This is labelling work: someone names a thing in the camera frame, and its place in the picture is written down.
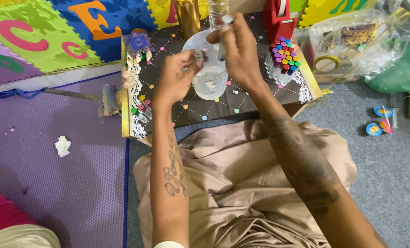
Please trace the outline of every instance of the green plastic bag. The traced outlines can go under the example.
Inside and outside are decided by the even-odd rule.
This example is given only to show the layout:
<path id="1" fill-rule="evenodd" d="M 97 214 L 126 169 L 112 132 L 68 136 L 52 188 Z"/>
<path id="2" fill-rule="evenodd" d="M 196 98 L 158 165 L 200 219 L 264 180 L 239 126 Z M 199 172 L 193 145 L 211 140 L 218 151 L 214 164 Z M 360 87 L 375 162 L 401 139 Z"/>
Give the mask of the green plastic bag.
<path id="1" fill-rule="evenodd" d="M 367 82 L 373 90 L 382 93 L 410 92 L 410 45 L 393 66 Z"/>

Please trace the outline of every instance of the purple foam mat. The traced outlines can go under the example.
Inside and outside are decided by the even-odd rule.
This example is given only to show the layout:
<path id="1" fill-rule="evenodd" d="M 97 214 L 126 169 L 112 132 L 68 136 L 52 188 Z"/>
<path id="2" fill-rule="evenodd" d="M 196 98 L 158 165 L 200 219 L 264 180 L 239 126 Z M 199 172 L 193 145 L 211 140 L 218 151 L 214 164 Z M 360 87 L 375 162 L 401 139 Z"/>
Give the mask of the purple foam mat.
<path id="1" fill-rule="evenodd" d="M 114 74 L 60 89 L 98 95 L 120 82 Z M 63 248 L 122 247 L 125 139 L 120 117 L 101 124 L 97 108 L 49 93 L 0 99 L 0 192 Z M 62 135 L 72 145 L 60 158 L 54 144 Z"/>

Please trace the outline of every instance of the forearm tattoo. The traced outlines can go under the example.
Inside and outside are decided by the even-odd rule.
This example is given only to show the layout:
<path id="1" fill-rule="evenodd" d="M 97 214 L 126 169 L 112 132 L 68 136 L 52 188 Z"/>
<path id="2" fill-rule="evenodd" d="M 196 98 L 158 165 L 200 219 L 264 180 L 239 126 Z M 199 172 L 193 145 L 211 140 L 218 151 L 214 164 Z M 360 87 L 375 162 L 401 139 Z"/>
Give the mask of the forearm tattoo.
<path id="1" fill-rule="evenodd" d="M 170 150 L 168 151 L 170 157 L 170 166 L 164 167 L 164 176 L 165 180 L 165 189 L 169 196 L 175 196 L 176 194 L 180 193 L 182 189 L 182 194 L 187 197 L 186 191 L 186 179 L 185 179 L 185 172 L 183 170 L 182 160 L 180 159 L 179 150 L 177 147 L 176 139 L 168 135 L 168 143 L 170 145 Z M 176 170 L 176 166 L 179 168 L 179 179 L 176 177 L 178 172 Z"/>
<path id="2" fill-rule="evenodd" d="M 287 114 L 260 116 L 289 183 L 314 217 L 324 216 L 339 198 L 333 188 L 339 182 L 336 172 Z"/>

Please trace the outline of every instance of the gray carpet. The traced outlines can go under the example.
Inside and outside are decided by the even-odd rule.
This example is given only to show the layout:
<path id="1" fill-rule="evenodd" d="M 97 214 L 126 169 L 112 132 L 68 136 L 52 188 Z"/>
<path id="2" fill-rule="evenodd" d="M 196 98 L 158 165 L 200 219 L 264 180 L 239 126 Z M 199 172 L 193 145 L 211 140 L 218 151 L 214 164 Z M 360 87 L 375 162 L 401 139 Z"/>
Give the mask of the gray carpet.
<path id="1" fill-rule="evenodd" d="M 351 187 L 357 205 L 391 248 L 410 248 L 410 119 L 400 114 L 395 134 L 378 137 L 366 135 L 364 128 L 379 121 L 373 107 L 390 105 L 389 95 L 377 93 L 362 83 L 335 85 L 324 104 L 306 108 L 296 121 L 311 121 L 340 133 L 349 143 L 349 151 L 357 164 L 358 176 Z M 403 95 L 397 94 L 403 106 Z M 195 130 L 240 121 L 243 116 L 200 123 L 176 129 L 178 139 Z M 130 177 L 128 202 L 127 247 L 143 247 L 136 208 L 139 198 L 132 174 L 136 160 L 150 148 L 134 140 L 130 145 Z"/>

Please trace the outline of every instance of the hand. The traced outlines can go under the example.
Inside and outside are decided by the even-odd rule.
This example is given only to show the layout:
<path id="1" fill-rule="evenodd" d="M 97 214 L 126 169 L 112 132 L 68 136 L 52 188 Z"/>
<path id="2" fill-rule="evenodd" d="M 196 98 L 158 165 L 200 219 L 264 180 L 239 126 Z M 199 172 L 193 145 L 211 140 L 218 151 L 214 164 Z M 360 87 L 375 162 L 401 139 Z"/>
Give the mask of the hand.
<path id="1" fill-rule="evenodd" d="M 224 24 L 220 30 L 214 31 L 207 36 L 211 44 L 223 39 L 226 46 L 226 67 L 228 74 L 244 90 L 250 91 L 264 87 L 266 83 L 260 73 L 257 59 L 257 42 L 246 23 L 243 14 L 232 14 L 232 24 Z"/>
<path id="2" fill-rule="evenodd" d="M 172 106 L 183 99 L 190 89 L 194 75 L 202 67 L 203 63 L 198 64 L 194 58 L 194 50 L 165 57 L 153 105 Z"/>

